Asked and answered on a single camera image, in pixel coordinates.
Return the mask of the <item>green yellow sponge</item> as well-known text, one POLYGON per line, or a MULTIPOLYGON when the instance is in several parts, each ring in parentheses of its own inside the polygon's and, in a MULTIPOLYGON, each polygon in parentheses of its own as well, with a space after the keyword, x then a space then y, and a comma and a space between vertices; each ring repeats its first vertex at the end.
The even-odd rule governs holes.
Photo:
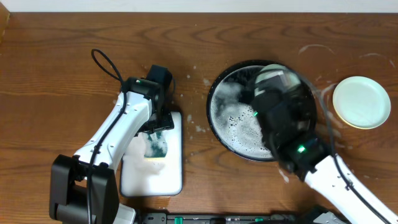
POLYGON ((163 132, 143 134, 146 150, 144 157, 163 158, 167 155, 168 145, 163 132))

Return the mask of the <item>mint green plate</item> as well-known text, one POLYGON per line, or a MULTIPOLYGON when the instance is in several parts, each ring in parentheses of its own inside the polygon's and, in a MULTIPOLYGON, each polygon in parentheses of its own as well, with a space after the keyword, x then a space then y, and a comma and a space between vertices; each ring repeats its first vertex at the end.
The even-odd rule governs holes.
POLYGON ((339 118, 358 129, 379 127, 391 113, 387 91, 368 77, 354 76, 339 82, 332 102, 339 118))
POLYGON ((279 64, 271 64, 262 68, 254 80, 254 97, 271 90, 288 93, 301 85, 296 73, 279 64))

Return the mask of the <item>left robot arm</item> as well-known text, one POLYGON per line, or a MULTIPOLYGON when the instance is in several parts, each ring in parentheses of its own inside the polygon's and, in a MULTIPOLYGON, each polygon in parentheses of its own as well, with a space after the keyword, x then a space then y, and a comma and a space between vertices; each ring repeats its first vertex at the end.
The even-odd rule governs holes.
POLYGON ((134 223, 136 211, 119 201, 116 170, 138 133, 158 123, 173 78, 128 78, 115 106, 93 137, 73 156, 51 166, 49 216, 62 223, 134 223))

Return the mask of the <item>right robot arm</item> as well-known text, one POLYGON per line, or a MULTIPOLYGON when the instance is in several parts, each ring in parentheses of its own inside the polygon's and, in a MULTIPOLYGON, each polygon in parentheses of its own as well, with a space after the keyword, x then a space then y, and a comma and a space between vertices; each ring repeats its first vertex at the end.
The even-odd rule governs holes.
POLYGON ((397 215, 316 134, 317 109, 311 91, 255 91, 251 106, 263 142, 282 168, 324 196, 350 223, 397 223, 397 215))

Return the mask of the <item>black rectangular soapy tray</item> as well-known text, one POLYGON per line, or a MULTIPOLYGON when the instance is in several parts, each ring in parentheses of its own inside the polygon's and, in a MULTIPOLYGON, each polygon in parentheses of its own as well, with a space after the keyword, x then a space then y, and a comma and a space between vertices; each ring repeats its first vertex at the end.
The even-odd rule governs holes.
POLYGON ((171 196, 182 190, 182 115, 172 112, 174 128, 161 131, 168 152, 163 158, 144 157, 146 145, 143 134, 132 139, 123 155, 120 194, 124 197, 171 196))

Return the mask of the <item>black round tray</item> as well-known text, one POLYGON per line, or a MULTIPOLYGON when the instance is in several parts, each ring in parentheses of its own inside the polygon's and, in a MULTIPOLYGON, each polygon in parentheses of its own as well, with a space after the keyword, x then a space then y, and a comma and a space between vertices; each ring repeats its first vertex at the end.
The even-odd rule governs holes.
POLYGON ((206 114, 216 138, 233 153, 245 159, 272 162, 267 136, 251 106, 254 82, 262 70, 287 68, 269 60, 248 60, 226 69, 210 88, 206 114))

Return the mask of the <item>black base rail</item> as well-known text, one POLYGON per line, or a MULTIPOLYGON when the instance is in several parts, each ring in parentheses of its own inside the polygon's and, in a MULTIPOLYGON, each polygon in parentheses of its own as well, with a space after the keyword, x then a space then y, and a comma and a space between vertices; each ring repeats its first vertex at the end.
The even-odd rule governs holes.
POLYGON ((198 215, 141 213, 133 224, 291 224, 296 223, 294 215, 198 215))

